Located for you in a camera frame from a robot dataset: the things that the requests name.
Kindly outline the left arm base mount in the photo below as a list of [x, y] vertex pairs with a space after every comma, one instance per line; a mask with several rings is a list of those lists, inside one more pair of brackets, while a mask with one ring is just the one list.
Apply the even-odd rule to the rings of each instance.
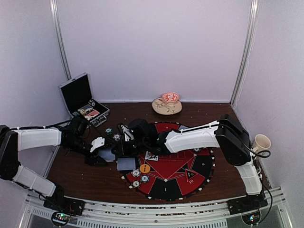
[[57, 185], [51, 197], [45, 197], [43, 206], [56, 211], [62, 211], [73, 216], [81, 216], [85, 202], [79, 199], [65, 197], [63, 187]]

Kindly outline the blue white chip seat two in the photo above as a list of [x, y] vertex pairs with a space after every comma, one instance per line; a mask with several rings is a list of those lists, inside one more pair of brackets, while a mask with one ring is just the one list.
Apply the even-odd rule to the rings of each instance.
[[140, 177], [141, 172], [140, 172], [139, 169], [134, 169], [134, 170], [132, 170], [131, 175], [132, 175], [133, 177]]

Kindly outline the blue white poker chip stack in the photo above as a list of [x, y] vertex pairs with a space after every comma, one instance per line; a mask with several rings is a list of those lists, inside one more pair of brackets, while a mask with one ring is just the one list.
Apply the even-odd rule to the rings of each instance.
[[118, 134], [118, 133], [114, 134], [114, 135], [113, 135], [113, 139], [114, 139], [116, 142], [119, 141], [119, 140], [121, 139], [120, 134]]

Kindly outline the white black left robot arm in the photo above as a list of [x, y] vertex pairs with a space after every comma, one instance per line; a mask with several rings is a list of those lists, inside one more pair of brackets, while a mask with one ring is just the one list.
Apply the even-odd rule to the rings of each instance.
[[84, 155], [85, 163], [91, 166], [107, 165], [115, 161], [114, 144], [103, 135], [86, 142], [82, 135], [88, 121], [73, 118], [58, 124], [38, 127], [0, 127], [0, 178], [34, 190], [45, 197], [58, 211], [68, 207], [62, 190], [53, 182], [23, 166], [18, 153], [23, 150], [47, 146], [63, 146]]

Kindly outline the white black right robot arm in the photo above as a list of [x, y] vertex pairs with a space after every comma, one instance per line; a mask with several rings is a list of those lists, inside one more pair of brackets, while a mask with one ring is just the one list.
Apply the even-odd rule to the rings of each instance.
[[156, 124], [144, 119], [135, 119], [128, 125], [117, 126], [120, 140], [112, 149], [118, 157], [131, 157], [141, 152], [153, 155], [173, 155], [189, 149], [219, 148], [226, 161], [235, 166], [245, 185], [248, 196], [243, 204], [246, 209], [254, 209], [262, 201], [262, 184], [254, 165], [254, 159], [261, 157], [251, 146], [249, 133], [230, 115], [222, 115], [219, 120], [192, 128], [159, 130]]

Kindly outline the blue playing card deck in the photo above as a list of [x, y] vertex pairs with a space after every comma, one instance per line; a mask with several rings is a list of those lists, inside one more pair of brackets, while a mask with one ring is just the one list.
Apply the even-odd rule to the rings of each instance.
[[111, 150], [100, 150], [98, 155], [103, 158], [106, 162], [114, 162], [115, 155], [111, 152]]

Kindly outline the dealt blue playing card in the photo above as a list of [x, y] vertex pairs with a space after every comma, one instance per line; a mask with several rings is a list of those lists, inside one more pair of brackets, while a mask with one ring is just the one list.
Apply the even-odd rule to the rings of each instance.
[[181, 125], [181, 126], [178, 128], [179, 131], [185, 131], [185, 130], [187, 130], [187, 129], [189, 129], [189, 127], [184, 126], [184, 125]]

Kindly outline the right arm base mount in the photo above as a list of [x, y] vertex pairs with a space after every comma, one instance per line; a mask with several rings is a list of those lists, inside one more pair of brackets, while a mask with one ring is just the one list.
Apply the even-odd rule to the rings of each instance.
[[246, 195], [241, 198], [230, 199], [227, 201], [228, 210], [230, 215], [244, 213], [252, 210], [258, 210], [261, 207], [268, 205], [264, 193], [257, 195]]

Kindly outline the black hundred chip seat two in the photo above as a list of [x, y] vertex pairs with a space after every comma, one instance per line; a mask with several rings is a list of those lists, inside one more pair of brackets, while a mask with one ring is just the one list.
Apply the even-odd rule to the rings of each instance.
[[140, 185], [141, 185], [141, 182], [138, 181], [138, 180], [137, 180], [137, 181], [135, 180], [135, 181], [132, 182], [132, 186], [133, 186], [134, 188], [138, 188], [138, 187], [140, 187]]

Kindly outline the green poker chip stack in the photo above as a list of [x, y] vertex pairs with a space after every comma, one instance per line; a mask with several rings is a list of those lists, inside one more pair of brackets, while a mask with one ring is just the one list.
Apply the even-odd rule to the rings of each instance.
[[106, 129], [105, 129], [105, 133], [106, 133], [107, 135], [112, 135], [112, 134], [113, 134], [113, 129], [112, 129], [112, 128], [106, 128]]

